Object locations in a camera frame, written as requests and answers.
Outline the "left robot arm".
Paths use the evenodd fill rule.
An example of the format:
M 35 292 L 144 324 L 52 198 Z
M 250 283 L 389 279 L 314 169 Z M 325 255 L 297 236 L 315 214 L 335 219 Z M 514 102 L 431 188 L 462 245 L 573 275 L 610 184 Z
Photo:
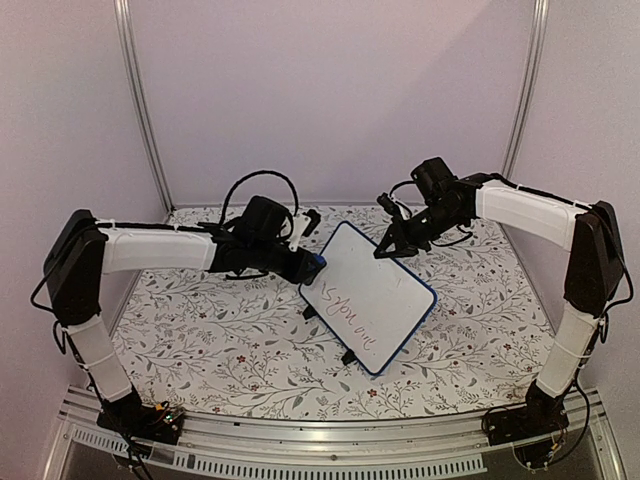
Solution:
M 230 280 L 275 275 L 309 285 L 325 260 L 300 245 L 320 222 L 310 209 L 290 212 L 263 196 L 242 214 L 195 226 L 101 221 L 75 211 L 51 248 L 37 291 L 46 290 L 51 313 L 87 372 L 111 419 L 128 434 L 148 426 L 148 412 L 122 366 L 102 319 L 100 290 L 106 274 L 121 271 L 187 269 L 223 273 Z

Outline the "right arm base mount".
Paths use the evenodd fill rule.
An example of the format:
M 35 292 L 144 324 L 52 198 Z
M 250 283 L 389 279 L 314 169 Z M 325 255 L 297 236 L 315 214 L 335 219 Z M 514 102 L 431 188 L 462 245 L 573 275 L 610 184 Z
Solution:
M 559 432 L 569 426 L 564 408 L 567 393 L 552 397 L 533 382 L 523 406 L 489 409 L 481 419 L 481 429 L 491 446 Z

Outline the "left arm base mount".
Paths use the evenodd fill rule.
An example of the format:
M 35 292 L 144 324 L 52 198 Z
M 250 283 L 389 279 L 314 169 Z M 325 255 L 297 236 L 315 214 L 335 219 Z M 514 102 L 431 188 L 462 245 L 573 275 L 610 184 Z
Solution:
M 125 438 L 139 438 L 176 445 L 182 433 L 186 410 L 168 401 L 145 405 L 139 394 L 132 391 L 110 402 L 99 398 L 101 411 L 97 425 Z

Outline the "small blue-framed whiteboard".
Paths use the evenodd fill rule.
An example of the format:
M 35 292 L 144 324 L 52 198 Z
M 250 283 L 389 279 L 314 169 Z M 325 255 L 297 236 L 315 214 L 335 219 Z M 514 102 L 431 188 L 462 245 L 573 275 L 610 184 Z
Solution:
M 342 221 L 320 255 L 327 266 L 301 298 L 371 376 L 389 367 L 437 305 L 435 290 L 395 259 L 376 259 L 376 244 Z

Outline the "blue whiteboard eraser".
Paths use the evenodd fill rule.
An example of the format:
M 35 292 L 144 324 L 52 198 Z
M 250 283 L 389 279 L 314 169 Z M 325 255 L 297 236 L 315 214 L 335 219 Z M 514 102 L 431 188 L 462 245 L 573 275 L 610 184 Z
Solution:
M 321 255 L 313 254 L 307 265 L 308 278 L 306 283 L 311 284 L 326 266 L 327 262 Z

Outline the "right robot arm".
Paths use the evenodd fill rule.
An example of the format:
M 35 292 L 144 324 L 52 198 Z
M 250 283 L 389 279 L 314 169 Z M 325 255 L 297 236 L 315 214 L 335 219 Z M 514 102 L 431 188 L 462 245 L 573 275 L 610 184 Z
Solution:
M 389 217 L 374 252 L 378 259 L 428 252 L 445 233 L 476 220 L 527 233 L 565 253 L 554 344 L 516 421 L 524 435 L 539 435 L 554 422 L 595 344 L 606 340 L 611 310 L 634 297 L 615 207 L 516 184 L 498 172 L 458 176 L 440 157 L 422 161 L 398 185 L 416 188 L 423 207 L 409 212 L 394 189 L 378 196 Z

